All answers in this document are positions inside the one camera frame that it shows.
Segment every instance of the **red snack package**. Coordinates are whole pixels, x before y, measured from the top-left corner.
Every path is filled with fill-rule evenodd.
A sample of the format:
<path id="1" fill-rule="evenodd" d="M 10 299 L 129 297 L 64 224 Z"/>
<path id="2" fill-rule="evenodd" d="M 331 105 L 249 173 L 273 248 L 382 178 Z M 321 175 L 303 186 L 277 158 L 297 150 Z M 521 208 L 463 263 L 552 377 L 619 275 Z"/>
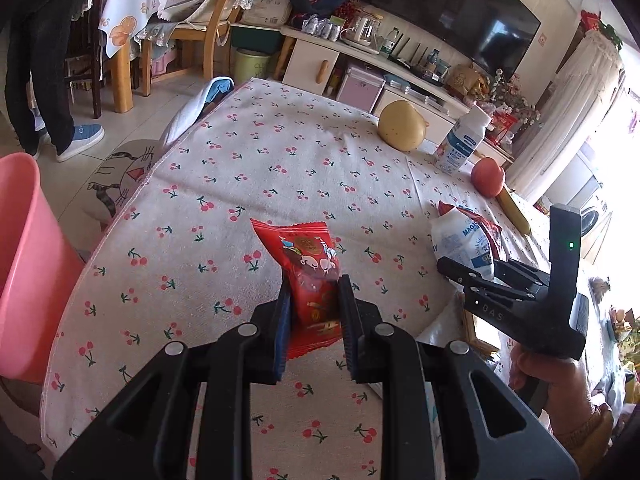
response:
<path id="1" fill-rule="evenodd" d="M 500 253 L 502 252 L 502 245 L 500 243 L 500 233 L 502 232 L 502 228 L 498 224 L 494 224 L 490 220 L 487 220 L 482 215 L 471 211 L 471 209 L 445 204 L 442 200 L 438 202 L 438 213 L 442 216 L 451 211 L 454 207 L 457 207 L 458 211 L 467 215 L 482 228 L 482 231 L 484 231 L 484 234 L 486 234 L 486 237 L 489 239 L 491 255 L 495 259 L 499 260 L 501 258 Z"/>
<path id="2" fill-rule="evenodd" d="M 269 254 L 285 270 L 291 286 L 294 319 L 287 357 L 299 357 L 340 339 L 340 263 L 326 224 L 277 227 L 254 219 L 251 224 Z"/>

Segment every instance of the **white bottle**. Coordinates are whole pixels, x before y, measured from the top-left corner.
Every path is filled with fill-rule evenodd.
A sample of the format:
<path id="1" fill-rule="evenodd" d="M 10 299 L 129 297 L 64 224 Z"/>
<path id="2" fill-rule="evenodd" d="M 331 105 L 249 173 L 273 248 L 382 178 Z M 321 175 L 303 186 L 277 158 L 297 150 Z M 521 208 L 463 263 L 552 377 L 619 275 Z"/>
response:
<path id="1" fill-rule="evenodd" d="M 454 124 L 451 131 L 435 152 L 437 168 L 447 174 L 453 174 L 466 162 L 476 146 L 484 139 L 485 128 L 491 123 L 482 108 L 473 106 Z"/>
<path id="2" fill-rule="evenodd" d="M 382 47 L 380 48 L 380 54 L 388 57 L 396 47 L 396 41 L 398 40 L 399 35 L 400 31 L 394 27 L 394 30 L 386 35 L 385 41 L 382 43 Z"/>

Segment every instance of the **metal screw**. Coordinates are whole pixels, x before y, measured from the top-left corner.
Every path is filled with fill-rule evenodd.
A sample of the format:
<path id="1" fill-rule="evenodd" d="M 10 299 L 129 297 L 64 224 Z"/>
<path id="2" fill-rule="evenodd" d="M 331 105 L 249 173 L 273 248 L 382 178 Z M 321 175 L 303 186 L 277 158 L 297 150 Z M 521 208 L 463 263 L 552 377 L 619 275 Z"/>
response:
<path id="1" fill-rule="evenodd" d="M 389 323 L 378 323 L 375 330 L 376 334 L 386 337 L 389 337 L 394 333 L 394 327 L 392 325 L 389 325 Z"/>
<path id="2" fill-rule="evenodd" d="M 249 337 L 258 332 L 258 327 L 252 323 L 244 323 L 238 327 L 238 333 L 244 337 Z"/>
<path id="3" fill-rule="evenodd" d="M 458 354 L 458 355 L 464 355 L 467 352 L 469 352 L 469 345 L 466 344 L 464 341 L 452 341 L 451 344 L 449 345 L 449 348 L 451 348 L 451 351 L 454 354 Z"/>
<path id="4" fill-rule="evenodd" d="M 186 347 L 180 341 L 171 341 L 164 347 L 164 353 L 167 355 L 180 355 Z"/>

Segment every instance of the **white bottle cap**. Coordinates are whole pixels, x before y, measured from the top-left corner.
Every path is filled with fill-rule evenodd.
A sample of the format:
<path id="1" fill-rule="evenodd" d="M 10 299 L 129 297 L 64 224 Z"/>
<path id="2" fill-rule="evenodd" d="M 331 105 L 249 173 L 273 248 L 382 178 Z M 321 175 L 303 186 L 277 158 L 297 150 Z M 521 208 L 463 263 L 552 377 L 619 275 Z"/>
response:
<path id="1" fill-rule="evenodd" d="M 469 113 L 466 115 L 467 124 L 472 124 L 478 128 L 486 128 L 491 123 L 491 117 L 489 117 L 484 110 L 478 105 L 473 105 Z"/>

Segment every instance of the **yellow handle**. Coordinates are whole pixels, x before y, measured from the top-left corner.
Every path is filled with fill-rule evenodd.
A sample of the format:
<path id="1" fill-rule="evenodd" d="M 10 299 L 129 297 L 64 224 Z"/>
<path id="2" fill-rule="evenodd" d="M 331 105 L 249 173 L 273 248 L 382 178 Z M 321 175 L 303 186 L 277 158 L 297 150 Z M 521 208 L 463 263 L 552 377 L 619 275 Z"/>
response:
<path id="1" fill-rule="evenodd" d="M 316 76 L 316 83 L 320 84 L 322 80 L 324 80 L 324 73 L 329 68 L 329 60 L 325 59 L 320 65 L 320 70 L 318 71 L 318 75 Z"/>

